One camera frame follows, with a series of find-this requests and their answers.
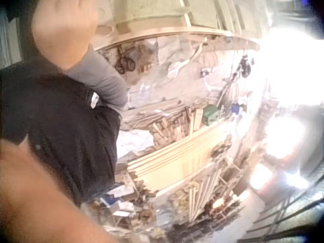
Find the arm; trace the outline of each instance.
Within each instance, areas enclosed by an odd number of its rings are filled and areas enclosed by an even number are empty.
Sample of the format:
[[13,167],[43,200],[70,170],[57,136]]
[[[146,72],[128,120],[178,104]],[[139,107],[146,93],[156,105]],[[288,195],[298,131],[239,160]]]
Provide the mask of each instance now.
[[32,20],[40,53],[119,111],[127,101],[126,85],[117,71],[89,48],[96,28],[94,0],[39,0]]
[[1,227],[14,242],[116,242],[78,210],[30,153],[5,141],[0,199]]
[[81,61],[65,71],[70,78],[92,88],[104,104],[120,111],[127,102],[127,88],[119,73],[91,47]]

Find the gray sleeve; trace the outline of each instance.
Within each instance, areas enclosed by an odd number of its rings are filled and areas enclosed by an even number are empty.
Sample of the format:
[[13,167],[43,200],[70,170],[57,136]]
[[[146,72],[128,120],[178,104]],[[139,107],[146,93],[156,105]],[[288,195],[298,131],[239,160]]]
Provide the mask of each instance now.
[[65,71],[70,78],[93,89],[103,103],[121,111],[127,102],[127,88],[123,78],[92,47],[73,68]]

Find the white cloth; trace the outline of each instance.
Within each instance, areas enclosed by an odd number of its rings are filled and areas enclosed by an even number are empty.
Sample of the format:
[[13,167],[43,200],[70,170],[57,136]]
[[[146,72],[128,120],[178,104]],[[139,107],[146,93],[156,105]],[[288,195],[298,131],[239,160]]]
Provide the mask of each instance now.
[[149,131],[131,130],[128,132],[120,131],[117,138],[117,157],[123,157],[130,151],[142,151],[154,145],[154,138]]

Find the man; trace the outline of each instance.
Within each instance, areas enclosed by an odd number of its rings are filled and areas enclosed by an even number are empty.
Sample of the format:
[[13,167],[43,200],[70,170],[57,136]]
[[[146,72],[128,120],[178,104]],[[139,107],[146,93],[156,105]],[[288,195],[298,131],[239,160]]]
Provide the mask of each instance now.
[[[32,33],[50,62],[1,72],[1,228],[14,242],[114,242],[76,207],[114,182],[127,100],[124,81],[89,46],[96,23],[94,0],[40,0]],[[85,85],[101,98],[93,110]]]

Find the dark t-shirt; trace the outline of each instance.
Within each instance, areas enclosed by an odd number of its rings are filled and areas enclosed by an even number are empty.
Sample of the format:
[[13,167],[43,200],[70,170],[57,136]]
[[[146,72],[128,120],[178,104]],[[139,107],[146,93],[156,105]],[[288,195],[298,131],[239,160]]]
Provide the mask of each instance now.
[[32,151],[60,177],[79,206],[114,182],[120,119],[90,107],[93,92],[45,60],[1,70],[1,138]]

